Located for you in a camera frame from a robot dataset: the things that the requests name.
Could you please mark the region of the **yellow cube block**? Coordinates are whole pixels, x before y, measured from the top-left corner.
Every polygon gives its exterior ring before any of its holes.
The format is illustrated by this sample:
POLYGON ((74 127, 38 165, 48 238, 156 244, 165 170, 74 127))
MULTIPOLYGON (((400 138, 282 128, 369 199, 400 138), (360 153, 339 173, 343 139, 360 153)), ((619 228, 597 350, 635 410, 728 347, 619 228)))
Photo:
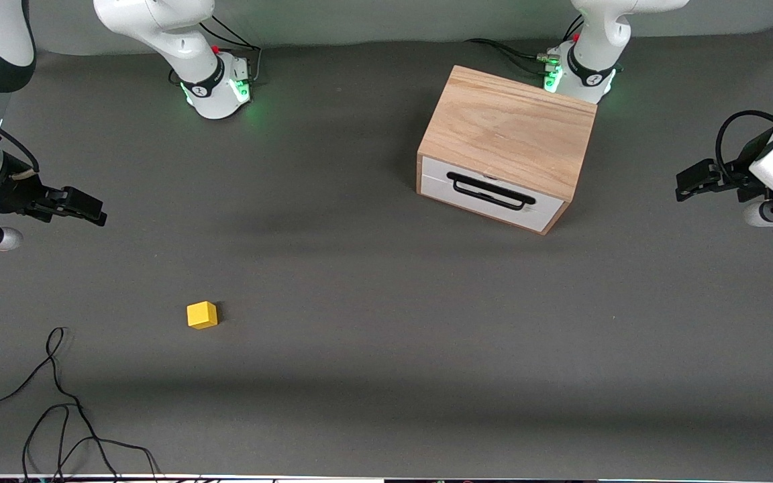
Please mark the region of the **yellow cube block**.
POLYGON ((202 330, 219 324, 217 305, 209 301, 193 303, 187 306, 187 325, 190 328, 202 330))

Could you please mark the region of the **white-fronted drawer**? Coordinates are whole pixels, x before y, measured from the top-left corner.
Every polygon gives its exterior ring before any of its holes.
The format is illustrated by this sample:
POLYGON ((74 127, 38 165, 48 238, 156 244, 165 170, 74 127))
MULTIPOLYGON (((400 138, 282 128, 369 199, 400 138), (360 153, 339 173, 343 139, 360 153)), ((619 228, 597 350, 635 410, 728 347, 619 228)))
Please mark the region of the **white-fronted drawer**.
POLYGON ((545 232, 565 201, 499 178, 424 156, 418 193, 537 233, 545 232))

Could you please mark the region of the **wooden drawer cabinet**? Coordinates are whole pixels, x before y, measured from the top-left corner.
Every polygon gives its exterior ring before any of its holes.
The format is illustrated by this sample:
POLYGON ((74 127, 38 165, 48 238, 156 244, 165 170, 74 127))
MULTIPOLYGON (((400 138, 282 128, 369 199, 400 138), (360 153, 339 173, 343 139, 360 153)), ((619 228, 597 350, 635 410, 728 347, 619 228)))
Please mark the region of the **wooden drawer cabinet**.
POLYGON ((596 114, 590 102, 455 65, 417 150, 417 193, 424 156, 518 184, 566 202, 546 235, 573 201, 596 114))

